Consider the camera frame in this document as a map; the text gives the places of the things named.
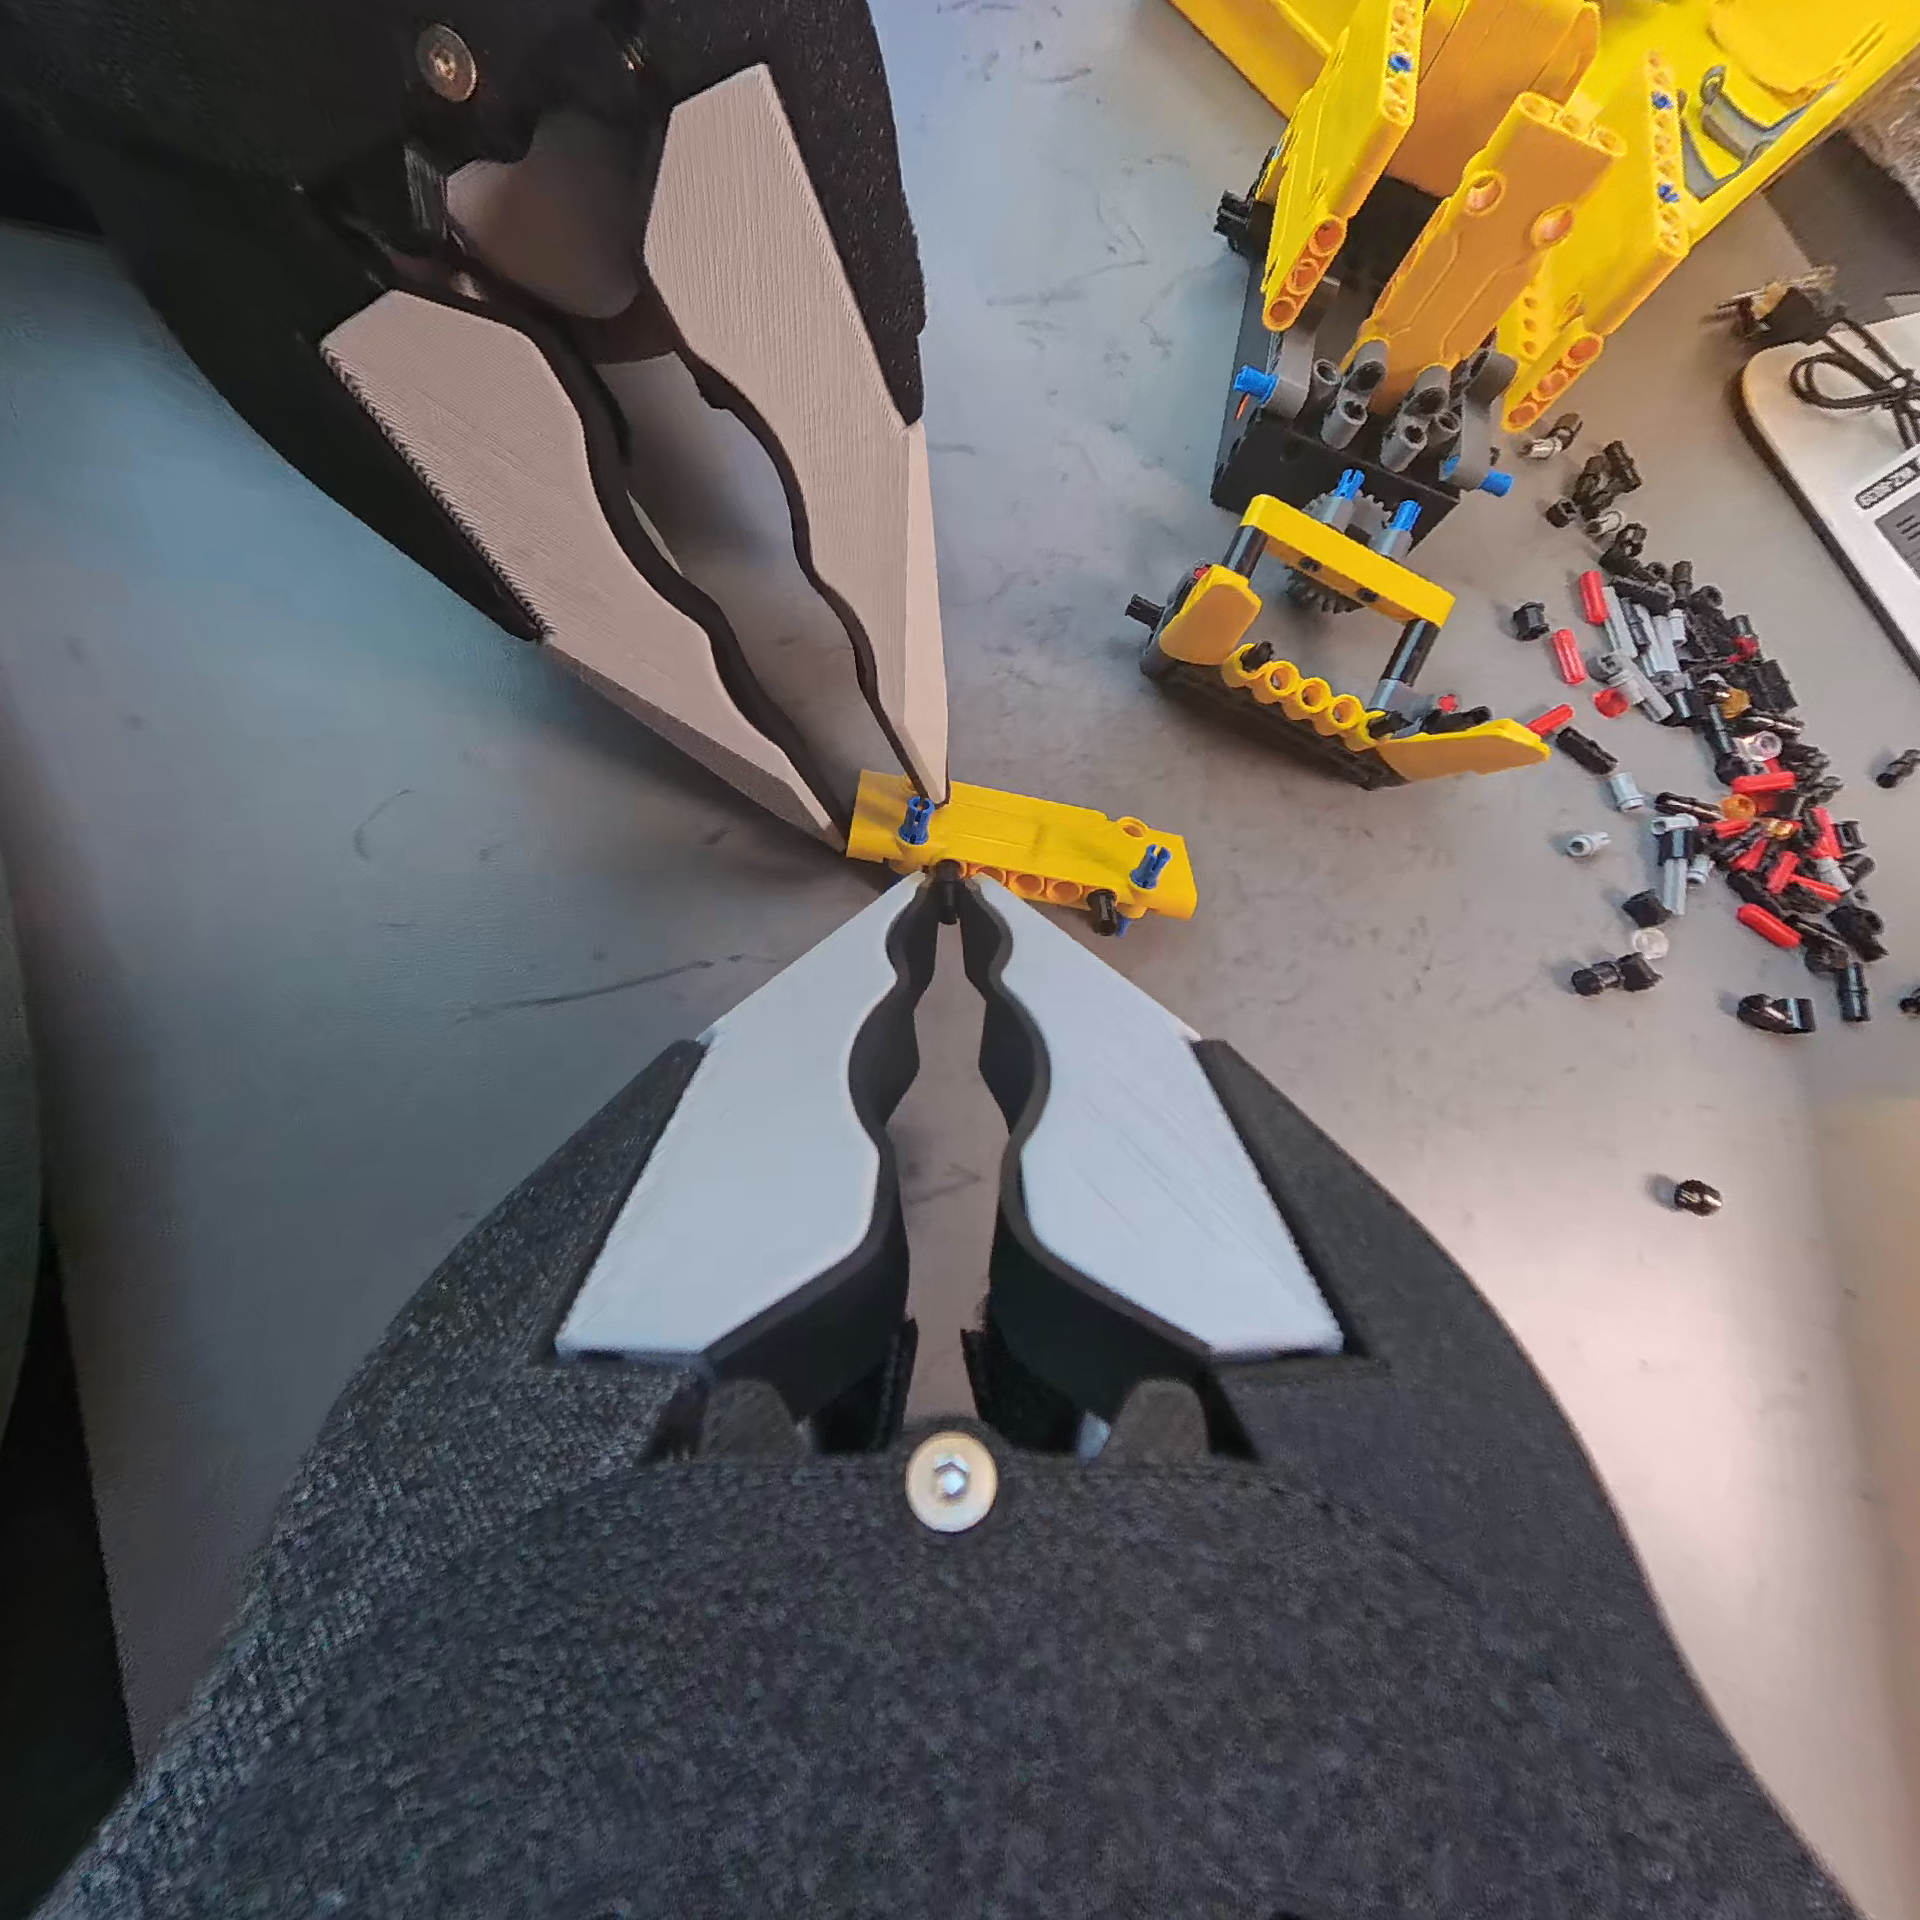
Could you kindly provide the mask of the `yellow lego robot body model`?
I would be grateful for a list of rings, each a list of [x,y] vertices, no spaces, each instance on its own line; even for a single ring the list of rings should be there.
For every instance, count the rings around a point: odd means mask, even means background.
[[[1283,111],[1214,228],[1246,269],[1212,497],[1360,468],[1432,528],[1503,492],[1691,245],[1686,96],[1599,4],[1187,4]]]

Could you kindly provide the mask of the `yellow lego panel with pins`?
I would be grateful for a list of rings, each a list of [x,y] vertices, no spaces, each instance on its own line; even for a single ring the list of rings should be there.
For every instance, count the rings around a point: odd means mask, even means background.
[[[947,803],[933,805],[908,775],[869,769],[857,782],[846,852],[899,875],[952,861],[1033,904],[1094,915],[1094,900],[1105,897],[1117,920],[1189,920],[1198,907],[1177,831],[984,784],[952,782]]]

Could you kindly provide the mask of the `grey angled lego piece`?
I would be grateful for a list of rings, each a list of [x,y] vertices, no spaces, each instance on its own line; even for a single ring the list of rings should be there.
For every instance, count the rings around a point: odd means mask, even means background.
[[[1808,102],[1763,102],[1760,111],[1748,110],[1742,92],[1731,92],[1731,68],[1711,63],[1700,75],[1696,96],[1696,120],[1700,133],[1735,156],[1742,165],[1773,148],[1790,127],[1808,113]]]

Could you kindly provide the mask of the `yellow plastic bin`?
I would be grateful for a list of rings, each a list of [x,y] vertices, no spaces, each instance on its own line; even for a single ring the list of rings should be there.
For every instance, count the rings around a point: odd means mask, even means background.
[[[1423,83],[1463,101],[1473,68],[1513,73],[1510,88],[1535,88],[1598,117],[1643,57],[1659,57],[1676,84],[1686,151],[1686,203],[1696,231],[1775,177],[1833,133],[1900,65],[1916,57],[1916,1],[1605,1],[1605,4],[1416,4],[1423,14]],[[1519,75],[1523,51],[1543,55]],[[1808,113],[1752,161],[1711,144],[1696,120],[1700,75],[1731,68],[1731,92],[1751,111],[1763,102],[1808,102]]]

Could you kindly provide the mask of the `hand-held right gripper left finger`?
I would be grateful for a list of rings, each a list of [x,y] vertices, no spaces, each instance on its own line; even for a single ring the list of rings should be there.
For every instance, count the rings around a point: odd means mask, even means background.
[[[908,1294],[889,1120],[940,923],[902,879],[699,1035],[555,1355],[758,1380],[799,1422],[881,1366]]]

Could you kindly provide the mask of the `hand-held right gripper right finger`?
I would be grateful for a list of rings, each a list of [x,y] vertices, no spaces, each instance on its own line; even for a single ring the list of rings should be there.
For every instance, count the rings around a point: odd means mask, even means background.
[[[965,1333],[982,1422],[1073,1451],[1137,1384],[1209,1408],[1229,1369],[1341,1358],[1347,1331],[1201,1038],[1004,881],[960,879],[956,920],[1005,1125]]]

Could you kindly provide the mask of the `pile of small lego pins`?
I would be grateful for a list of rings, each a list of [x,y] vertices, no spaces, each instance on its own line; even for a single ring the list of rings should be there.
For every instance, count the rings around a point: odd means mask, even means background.
[[[1615,900],[1624,949],[1573,967],[1564,995],[1656,989],[1671,935],[1718,888],[1751,942],[1830,995],[1837,1023],[1864,1025],[1888,925],[1864,895],[1864,829],[1837,806],[1844,779],[1752,617],[1691,560],[1648,553],[1645,524],[1622,513],[1638,488],[1627,445],[1599,443],[1543,508],[1590,545],[1568,617],[1533,596],[1503,619],[1564,689],[1524,729],[1643,845],[1645,879]]]

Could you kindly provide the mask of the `lego axle and gear assembly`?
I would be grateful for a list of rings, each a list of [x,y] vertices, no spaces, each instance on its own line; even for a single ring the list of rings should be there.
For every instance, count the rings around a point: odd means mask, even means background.
[[[1543,766],[1550,742],[1535,727],[1480,705],[1416,701],[1454,595],[1403,563],[1419,505],[1403,502],[1357,534],[1356,512],[1367,502],[1357,468],[1304,510],[1253,495],[1222,560],[1196,564],[1163,604],[1129,600],[1127,617],[1143,628],[1143,679],[1367,793]],[[1263,563],[1283,569],[1286,585],[1316,590],[1333,609],[1383,617],[1393,628],[1371,695],[1329,686],[1254,636]]]

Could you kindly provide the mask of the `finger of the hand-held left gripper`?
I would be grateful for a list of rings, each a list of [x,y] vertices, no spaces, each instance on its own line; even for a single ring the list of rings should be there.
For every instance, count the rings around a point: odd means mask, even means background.
[[[633,508],[579,366],[537,328],[412,292],[380,294],[319,351],[548,653],[758,806],[843,844],[828,777],[726,613]]]
[[[920,795],[949,803],[949,686],[920,422],[880,369],[773,70],[664,120],[640,256],[692,364],[780,465],[796,548]]]

